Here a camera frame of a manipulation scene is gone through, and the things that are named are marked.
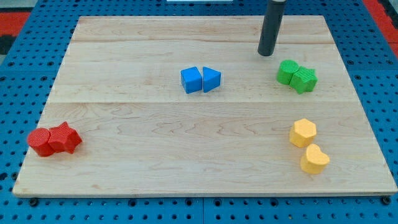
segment yellow block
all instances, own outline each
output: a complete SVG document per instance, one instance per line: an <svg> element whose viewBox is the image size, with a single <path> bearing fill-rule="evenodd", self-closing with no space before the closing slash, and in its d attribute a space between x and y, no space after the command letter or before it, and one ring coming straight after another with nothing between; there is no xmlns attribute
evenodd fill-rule
<svg viewBox="0 0 398 224"><path fill-rule="evenodd" d="M289 133L289 141L297 147L305 147L312 143L317 135L317 126L307 120L295 121Z"/></svg>
<svg viewBox="0 0 398 224"><path fill-rule="evenodd" d="M304 172L309 174L320 174L329 164L330 158L316 144L311 144L301 157L300 166Z"/></svg>

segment blue cube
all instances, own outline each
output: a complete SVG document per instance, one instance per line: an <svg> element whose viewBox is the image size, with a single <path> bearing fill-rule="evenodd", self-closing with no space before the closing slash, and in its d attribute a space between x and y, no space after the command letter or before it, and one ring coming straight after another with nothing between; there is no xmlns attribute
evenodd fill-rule
<svg viewBox="0 0 398 224"><path fill-rule="evenodd" d="M181 84L187 94L201 90L201 75L196 67L181 71Z"/></svg>
<svg viewBox="0 0 398 224"><path fill-rule="evenodd" d="M203 67L203 91L208 91L218 87L221 82L221 72L208 67Z"/></svg>

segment toy block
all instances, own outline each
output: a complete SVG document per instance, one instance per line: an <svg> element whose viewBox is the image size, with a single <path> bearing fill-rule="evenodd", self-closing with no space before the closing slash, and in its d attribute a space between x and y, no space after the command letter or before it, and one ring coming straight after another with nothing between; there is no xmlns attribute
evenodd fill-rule
<svg viewBox="0 0 398 224"><path fill-rule="evenodd" d="M68 152L73 154L77 145L81 143L81 138L76 130L69 127L67 122L60 126L50 128L49 144L55 152Z"/></svg>
<svg viewBox="0 0 398 224"><path fill-rule="evenodd" d="M294 88L298 94L302 94L305 91L313 91L317 81L318 78L315 76L315 69L300 67L299 70L293 74L289 85Z"/></svg>
<svg viewBox="0 0 398 224"><path fill-rule="evenodd" d="M317 126L307 119L295 121L289 133L289 141L297 147L312 143L317 135Z"/></svg>
<svg viewBox="0 0 398 224"><path fill-rule="evenodd" d="M293 60L284 60L279 65L276 80L284 85L289 85L293 74L299 70L300 66Z"/></svg>
<svg viewBox="0 0 398 224"><path fill-rule="evenodd" d="M221 72L203 67L203 92L207 93L220 86Z"/></svg>
<svg viewBox="0 0 398 224"><path fill-rule="evenodd" d="M304 172L309 174L320 174L329 162L329 156L323 153L319 146L311 144L301 157L300 167Z"/></svg>
<svg viewBox="0 0 398 224"><path fill-rule="evenodd" d="M27 137L28 145L37 153L45 157L54 154L54 150L49 144L50 131L45 128L37 128L29 133Z"/></svg>
<svg viewBox="0 0 398 224"><path fill-rule="evenodd" d="M187 94L201 90L201 75L196 67L181 71L181 84Z"/></svg>

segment black cylinder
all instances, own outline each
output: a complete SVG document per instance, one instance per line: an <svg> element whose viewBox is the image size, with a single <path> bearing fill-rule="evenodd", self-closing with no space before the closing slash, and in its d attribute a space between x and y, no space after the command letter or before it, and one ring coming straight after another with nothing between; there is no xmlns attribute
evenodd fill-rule
<svg viewBox="0 0 398 224"><path fill-rule="evenodd" d="M285 11L286 0L268 0L266 15L262 23L258 52L263 56L274 53L280 22Z"/></svg>

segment wood grain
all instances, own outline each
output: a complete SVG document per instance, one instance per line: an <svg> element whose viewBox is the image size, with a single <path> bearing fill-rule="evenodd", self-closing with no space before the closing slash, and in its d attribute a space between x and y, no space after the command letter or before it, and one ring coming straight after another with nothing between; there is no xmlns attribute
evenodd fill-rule
<svg viewBox="0 0 398 224"><path fill-rule="evenodd" d="M285 16L271 57L261 16L81 17L39 122L68 121L73 155L29 149L18 197L287 197L397 191L321 16ZM276 82L282 60L316 68L313 93ZM179 71L208 66L221 86L186 95ZM289 143L317 124L331 162L306 174Z"/></svg>

